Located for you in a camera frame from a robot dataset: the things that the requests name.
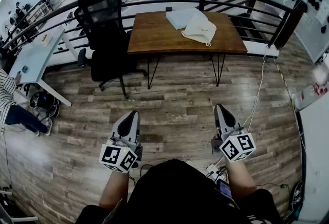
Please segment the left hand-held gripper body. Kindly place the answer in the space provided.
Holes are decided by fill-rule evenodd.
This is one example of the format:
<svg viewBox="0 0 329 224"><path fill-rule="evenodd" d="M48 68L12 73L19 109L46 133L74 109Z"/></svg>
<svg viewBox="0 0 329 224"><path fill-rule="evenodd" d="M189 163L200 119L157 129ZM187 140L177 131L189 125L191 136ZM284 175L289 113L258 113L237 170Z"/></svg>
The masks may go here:
<svg viewBox="0 0 329 224"><path fill-rule="evenodd" d="M138 167L142 152L143 146L139 142L110 137L102 145L99 162L112 171L128 173L131 168Z"/></svg>

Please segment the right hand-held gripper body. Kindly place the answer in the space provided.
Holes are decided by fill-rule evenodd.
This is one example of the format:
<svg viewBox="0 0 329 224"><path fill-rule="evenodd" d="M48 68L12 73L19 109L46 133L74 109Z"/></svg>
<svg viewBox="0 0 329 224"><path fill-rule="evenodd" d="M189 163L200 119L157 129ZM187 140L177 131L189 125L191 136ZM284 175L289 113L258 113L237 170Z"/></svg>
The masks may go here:
<svg viewBox="0 0 329 224"><path fill-rule="evenodd" d="M215 136L211 146L213 154L222 153L228 162L245 160L256 150L252 134L244 133L241 129Z"/></svg>

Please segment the cream drawstring cloth bag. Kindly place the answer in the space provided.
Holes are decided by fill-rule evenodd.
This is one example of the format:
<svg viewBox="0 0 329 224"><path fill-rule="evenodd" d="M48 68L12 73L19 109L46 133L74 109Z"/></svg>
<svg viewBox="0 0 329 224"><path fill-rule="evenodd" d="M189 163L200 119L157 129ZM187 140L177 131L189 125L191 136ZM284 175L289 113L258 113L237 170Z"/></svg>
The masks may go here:
<svg viewBox="0 0 329 224"><path fill-rule="evenodd" d="M185 38L203 43L207 47L210 47L216 30L217 27L205 16L195 14L181 34Z"/></svg>

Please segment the person's right forearm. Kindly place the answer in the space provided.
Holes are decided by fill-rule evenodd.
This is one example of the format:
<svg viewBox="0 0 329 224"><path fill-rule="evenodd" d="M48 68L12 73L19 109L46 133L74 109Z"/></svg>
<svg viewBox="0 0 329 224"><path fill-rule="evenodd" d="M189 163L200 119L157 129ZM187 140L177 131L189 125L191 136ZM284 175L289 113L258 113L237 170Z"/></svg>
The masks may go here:
<svg viewBox="0 0 329 224"><path fill-rule="evenodd" d="M232 198L239 201L257 190L243 161L226 162L227 175Z"/></svg>

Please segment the person's left forearm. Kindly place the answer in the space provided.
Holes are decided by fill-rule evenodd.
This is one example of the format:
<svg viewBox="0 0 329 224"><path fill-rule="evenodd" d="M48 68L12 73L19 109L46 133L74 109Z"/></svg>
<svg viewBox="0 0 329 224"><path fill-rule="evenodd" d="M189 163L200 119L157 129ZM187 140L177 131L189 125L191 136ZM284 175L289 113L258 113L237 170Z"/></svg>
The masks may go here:
<svg viewBox="0 0 329 224"><path fill-rule="evenodd" d="M101 195L99 206L104 209L113 210L119 202L121 204L126 204L128 188L128 173L112 171Z"/></svg>

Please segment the white power strip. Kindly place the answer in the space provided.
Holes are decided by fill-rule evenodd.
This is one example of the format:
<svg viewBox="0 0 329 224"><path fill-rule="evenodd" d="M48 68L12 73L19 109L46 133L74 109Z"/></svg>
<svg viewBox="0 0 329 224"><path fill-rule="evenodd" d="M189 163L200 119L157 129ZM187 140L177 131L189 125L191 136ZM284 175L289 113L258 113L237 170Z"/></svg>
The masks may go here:
<svg viewBox="0 0 329 224"><path fill-rule="evenodd" d="M208 173L208 177L210 177L212 180L226 180L226 170L220 170L214 164L209 165L206 168L206 171Z"/></svg>

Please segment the smartphone with blue screen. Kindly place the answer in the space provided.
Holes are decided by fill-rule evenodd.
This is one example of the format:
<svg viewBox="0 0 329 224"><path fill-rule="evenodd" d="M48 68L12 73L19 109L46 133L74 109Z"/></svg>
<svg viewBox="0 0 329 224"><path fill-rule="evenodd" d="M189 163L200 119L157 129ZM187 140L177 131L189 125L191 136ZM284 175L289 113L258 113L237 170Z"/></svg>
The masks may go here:
<svg viewBox="0 0 329 224"><path fill-rule="evenodd" d="M219 188L219 191L226 197L232 198L231 189L227 182L219 179L216 182L216 186Z"/></svg>

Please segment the person's black shirt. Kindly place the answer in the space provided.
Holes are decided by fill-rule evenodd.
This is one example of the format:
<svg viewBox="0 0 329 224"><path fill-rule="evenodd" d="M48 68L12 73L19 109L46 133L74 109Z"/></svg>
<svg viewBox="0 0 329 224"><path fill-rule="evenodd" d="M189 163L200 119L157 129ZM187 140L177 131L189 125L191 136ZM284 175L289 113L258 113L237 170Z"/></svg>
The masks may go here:
<svg viewBox="0 0 329 224"><path fill-rule="evenodd" d="M235 201L184 161L151 167L113 210L86 206L75 224L282 224L272 194L259 189Z"/></svg>

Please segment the black round device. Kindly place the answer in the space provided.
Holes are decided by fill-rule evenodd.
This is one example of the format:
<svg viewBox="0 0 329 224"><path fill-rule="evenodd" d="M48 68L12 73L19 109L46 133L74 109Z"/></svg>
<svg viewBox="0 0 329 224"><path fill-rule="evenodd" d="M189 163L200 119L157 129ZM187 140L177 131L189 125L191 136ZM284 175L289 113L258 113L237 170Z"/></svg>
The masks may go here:
<svg viewBox="0 0 329 224"><path fill-rule="evenodd" d="M290 194L289 199L289 219L291 221L297 220L300 214L300 211L303 206L303 200L304 200L304 182L299 181L294 185L294 188L292 189L292 192Z"/></svg>

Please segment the white table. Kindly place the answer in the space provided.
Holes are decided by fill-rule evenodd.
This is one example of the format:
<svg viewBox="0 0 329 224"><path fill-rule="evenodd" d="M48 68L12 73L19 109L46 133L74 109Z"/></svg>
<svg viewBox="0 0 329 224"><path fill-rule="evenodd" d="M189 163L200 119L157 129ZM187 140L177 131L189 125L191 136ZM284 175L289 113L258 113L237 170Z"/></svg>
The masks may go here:
<svg viewBox="0 0 329 224"><path fill-rule="evenodd" d="M300 219L320 223L329 211L329 107L315 102L300 115L307 158Z"/></svg>

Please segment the black backpack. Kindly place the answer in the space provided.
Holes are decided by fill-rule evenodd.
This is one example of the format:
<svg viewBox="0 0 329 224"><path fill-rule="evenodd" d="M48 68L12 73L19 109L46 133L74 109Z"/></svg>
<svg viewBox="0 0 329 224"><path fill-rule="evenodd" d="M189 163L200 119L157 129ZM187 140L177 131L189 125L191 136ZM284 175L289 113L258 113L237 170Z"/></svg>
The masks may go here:
<svg viewBox="0 0 329 224"><path fill-rule="evenodd" d="M37 91L30 99L32 113L43 121L57 117L60 110L60 101L47 91Z"/></svg>

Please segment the wooden table with black legs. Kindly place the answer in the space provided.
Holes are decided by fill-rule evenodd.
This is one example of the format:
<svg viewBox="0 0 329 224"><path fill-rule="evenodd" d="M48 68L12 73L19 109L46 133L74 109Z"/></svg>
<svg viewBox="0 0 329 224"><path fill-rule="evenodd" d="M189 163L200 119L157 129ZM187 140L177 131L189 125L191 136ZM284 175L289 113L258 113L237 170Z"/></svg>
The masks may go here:
<svg viewBox="0 0 329 224"><path fill-rule="evenodd" d="M127 53L148 59L166 54L207 54L210 57L247 54L247 48L228 15L216 12L204 12L204 15L216 26L210 47L183 37L181 31L168 21L165 12L148 12L135 16Z"/></svg>

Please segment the dark staircase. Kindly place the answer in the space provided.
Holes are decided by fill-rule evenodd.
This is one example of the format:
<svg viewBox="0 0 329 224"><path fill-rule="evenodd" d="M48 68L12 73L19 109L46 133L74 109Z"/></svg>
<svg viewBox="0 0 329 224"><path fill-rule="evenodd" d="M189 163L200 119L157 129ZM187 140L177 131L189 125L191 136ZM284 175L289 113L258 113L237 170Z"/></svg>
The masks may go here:
<svg viewBox="0 0 329 224"><path fill-rule="evenodd" d="M254 19L248 13L228 15L243 41L268 44L279 25Z"/></svg>

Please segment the flat white box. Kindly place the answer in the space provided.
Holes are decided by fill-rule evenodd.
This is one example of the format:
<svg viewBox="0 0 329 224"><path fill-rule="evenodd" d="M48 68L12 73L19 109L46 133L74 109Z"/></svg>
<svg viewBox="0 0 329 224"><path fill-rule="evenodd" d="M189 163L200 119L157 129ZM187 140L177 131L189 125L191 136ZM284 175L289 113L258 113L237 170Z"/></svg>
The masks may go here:
<svg viewBox="0 0 329 224"><path fill-rule="evenodd" d="M176 30L186 28L186 26L189 24L190 20L194 16L207 19L207 17L196 8L187 8L166 13L167 20Z"/></svg>

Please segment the white desk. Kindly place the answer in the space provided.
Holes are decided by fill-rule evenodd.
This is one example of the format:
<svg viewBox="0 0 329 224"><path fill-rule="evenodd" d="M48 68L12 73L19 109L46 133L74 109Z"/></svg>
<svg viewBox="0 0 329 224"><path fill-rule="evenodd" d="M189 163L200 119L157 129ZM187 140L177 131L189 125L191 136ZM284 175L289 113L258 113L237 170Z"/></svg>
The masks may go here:
<svg viewBox="0 0 329 224"><path fill-rule="evenodd" d="M78 58L78 53L74 49L73 45L69 41L69 38L65 34L63 27L59 27L56 30L50 31L48 34L52 36L52 40L47 46L41 44L43 35L40 38L36 38L32 43L24 46L21 52L18 54L10 72L10 77L15 77L18 72L21 74L21 81L19 84L38 84L41 88L57 98L61 103L66 106L71 106L71 102L56 92L47 83L42 80L42 76L48 62L53 55L54 51L58 48L61 41L64 42L71 54ZM22 72L24 66L28 67L26 73Z"/></svg>

